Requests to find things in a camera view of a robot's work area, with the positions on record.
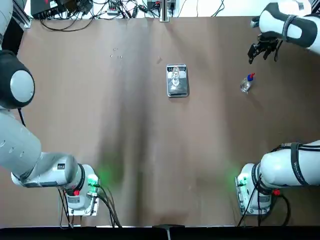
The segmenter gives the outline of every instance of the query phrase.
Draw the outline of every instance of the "clear plastic bottle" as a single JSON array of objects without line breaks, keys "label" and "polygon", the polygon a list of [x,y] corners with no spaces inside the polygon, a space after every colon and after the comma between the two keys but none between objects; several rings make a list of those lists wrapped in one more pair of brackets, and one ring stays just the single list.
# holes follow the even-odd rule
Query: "clear plastic bottle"
[{"label": "clear plastic bottle", "polygon": [[245,79],[242,80],[240,84],[240,90],[243,93],[248,93],[251,85],[252,85],[252,80],[254,79],[255,73],[249,74]]}]

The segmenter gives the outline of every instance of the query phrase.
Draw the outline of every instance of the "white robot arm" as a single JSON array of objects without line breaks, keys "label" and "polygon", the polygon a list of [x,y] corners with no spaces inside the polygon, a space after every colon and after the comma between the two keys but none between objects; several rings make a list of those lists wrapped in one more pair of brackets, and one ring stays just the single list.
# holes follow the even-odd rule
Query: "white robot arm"
[{"label": "white robot arm", "polygon": [[309,144],[284,143],[262,157],[247,163],[235,178],[242,214],[266,214],[272,203],[272,190],[294,186],[320,185],[320,140]]},{"label": "white robot arm", "polygon": [[261,34],[258,43],[252,44],[248,51],[249,63],[264,52],[267,59],[271,52],[276,51],[277,61],[282,41],[293,43],[302,48],[320,54],[320,16],[311,14],[308,0],[279,0],[269,3],[260,16],[254,17],[251,27],[259,27]]},{"label": "white robot arm", "polygon": [[[0,4],[0,40],[12,16],[12,0]],[[35,95],[30,71],[14,53],[0,49],[0,167],[16,185],[58,187],[67,194],[74,215],[91,215],[98,207],[98,177],[72,155],[42,152],[41,143],[10,112],[28,105]]]}]

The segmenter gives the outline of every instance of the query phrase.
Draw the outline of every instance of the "wire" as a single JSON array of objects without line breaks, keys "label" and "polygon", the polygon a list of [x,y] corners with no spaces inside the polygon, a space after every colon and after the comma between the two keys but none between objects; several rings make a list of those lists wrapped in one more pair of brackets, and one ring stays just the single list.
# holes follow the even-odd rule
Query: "wire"
[{"label": "wire", "polygon": [[196,17],[198,17],[199,13],[198,13],[198,3],[199,3],[199,0],[196,0]]},{"label": "wire", "polygon": [[255,190],[256,190],[256,189],[257,189],[257,187],[258,187],[258,184],[259,184],[259,181],[257,181],[257,182],[256,182],[256,184],[255,184],[255,186],[254,186],[254,189],[252,190],[251,196],[250,196],[250,198],[249,198],[248,205],[246,206],[246,209],[245,209],[245,211],[244,211],[244,213],[243,213],[243,215],[242,215],[242,217],[241,217],[241,219],[240,219],[240,221],[239,221],[239,223],[238,223],[237,227],[239,227],[239,226],[240,226],[240,224],[242,223],[243,219],[245,218],[245,215],[247,214],[247,211],[248,211],[249,205],[250,205],[251,200],[252,200],[252,198],[253,198],[253,196],[254,196]]},{"label": "wire", "polygon": [[261,225],[261,214],[260,214],[260,192],[259,192],[259,187],[257,187],[257,201],[258,201],[258,227],[260,227]]},{"label": "wire", "polygon": [[23,125],[23,126],[26,126],[25,119],[24,119],[24,115],[23,115],[23,113],[22,113],[21,108],[18,108],[18,112],[19,112],[19,116],[20,116],[22,125]]},{"label": "wire", "polygon": [[211,17],[216,17],[223,9],[225,9],[225,0],[221,0],[221,5],[219,6],[218,10],[211,15]]},{"label": "wire", "polygon": [[178,14],[178,17],[180,16],[180,14],[181,14],[181,12],[182,12],[182,9],[184,8],[184,5],[185,5],[186,1],[187,1],[187,0],[184,0],[184,2],[183,2],[183,4],[182,4],[182,7],[181,7],[181,10],[180,10],[180,12],[179,12],[179,14]]},{"label": "wire", "polygon": [[282,43],[283,43],[284,41],[283,40],[281,40],[281,42],[279,43],[279,45],[276,47],[276,49],[275,49],[275,54],[274,54],[274,61],[275,62],[277,62],[278,61],[278,52],[279,52],[279,48],[281,47],[281,45],[282,45]]},{"label": "wire", "polygon": [[97,197],[98,197],[99,199],[101,199],[101,200],[103,201],[103,203],[107,206],[107,208],[108,208],[108,210],[109,210],[109,213],[111,214],[111,216],[112,216],[113,220],[115,221],[116,225],[117,225],[119,228],[122,228],[120,222],[116,219],[116,217],[115,217],[115,215],[114,215],[114,213],[113,213],[113,211],[112,211],[109,203],[106,201],[106,199],[105,199],[104,197],[102,197],[101,195],[98,195]]},{"label": "wire", "polygon": [[112,210],[113,210],[113,213],[114,213],[115,220],[120,224],[120,221],[119,221],[119,218],[118,218],[118,214],[117,214],[117,211],[116,211],[115,200],[114,200],[114,197],[113,197],[110,189],[108,187],[106,188],[108,190],[109,194],[110,194],[111,199],[108,197],[106,191],[104,190],[104,188],[101,185],[99,185],[99,188],[102,189],[102,191],[103,191],[103,193],[104,193],[104,195],[106,197],[106,201],[108,203],[109,202],[111,203],[111,207],[112,207]]},{"label": "wire", "polygon": [[278,198],[282,198],[285,201],[286,204],[286,216],[284,219],[284,222],[282,223],[281,226],[287,226],[291,217],[291,207],[290,207],[290,202],[288,200],[288,198],[286,198],[284,195],[280,194],[279,196],[277,196]]},{"label": "wire", "polygon": [[66,197],[66,194],[63,192],[63,195],[65,197],[65,200],[66,200],[66,207],[65,207],[65,202],[64,202],[64,199],[61,195],[61,192],[60,192],[60,189],[57,189],[58,192],[59,192],[59,195],[60,195],[60,199],[61,199],[61,202],[62,202],[62,208],[61,208],[61,218],[60,218],[60,228],[62,228],[62,216],[63,216],[63,210],[64,210],[64,213],[65,213],[65,217],[66,219],[68,220],[68,227],[70,228],[71,225],[70,225],[70,218],[69,218],[69,212],[67,211],[68,210],[68,201],[67,201],[67,197]]}]

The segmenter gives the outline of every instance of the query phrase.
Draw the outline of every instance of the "table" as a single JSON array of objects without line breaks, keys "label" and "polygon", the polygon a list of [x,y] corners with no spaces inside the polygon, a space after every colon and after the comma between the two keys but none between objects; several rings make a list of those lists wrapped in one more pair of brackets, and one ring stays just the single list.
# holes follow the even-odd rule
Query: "table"
[{"label": "table", "polygon": [[[320,136],[319,56],[284,43],[278,62],[259,56],[250,65],[258,34],[250,19],[94,20],[70,33],[35,20],[18,53],[35,79],[26,125],[43,151],[73,154],[103,175],[125,226],[237,225],[234,177],[243,165],[278,144]],[[165,69],[174,63],[188,67],[189,97],[166,95]],[[255,86],[246,95],[240,82],[251,72]],[[58,225],[56,189],[16,186],[3,169],[0,189],[2,225]],[[290,225],[320,224],[319,188],[284,194]],[[264,224],[280,225],[285,214],[279,202]],[[108,225],[106,208],[82,223]]]},{"label": "table", "polygon": [[[105,0],[95,0],[96,3],[104,3]],[[147,4],[147,0],[137,0],[138,4]],[[198,3],[198,16],[199,17],[210,17],[214,14],[221,5],[221,0],[186,0],[183,9],[182,5],[185,0],[176,0],[176,9],[173,13],[174,17],[196,17],[197,16],[197,3]],[[258,16],[261,14],[266,5],[270,0],[224,0],[225,8],[223,11],[219,12],[218,16]],[[134,8],[133,3],[128,4],[128,9]],[[101,5],[94,4],[94,13],[96,14],[100,9]],[[30,0],[27,1],[24,11],[30,14]],[[84,16],[84,19],[90,18],[91,15],[88,14]],[[103,18],[112,18],[107,14],[102,15]],[[139,11],[137,18],[144,18],[145,15],[142,11]],[[152,18],[153,16],[149,13],[147,17]]]}]

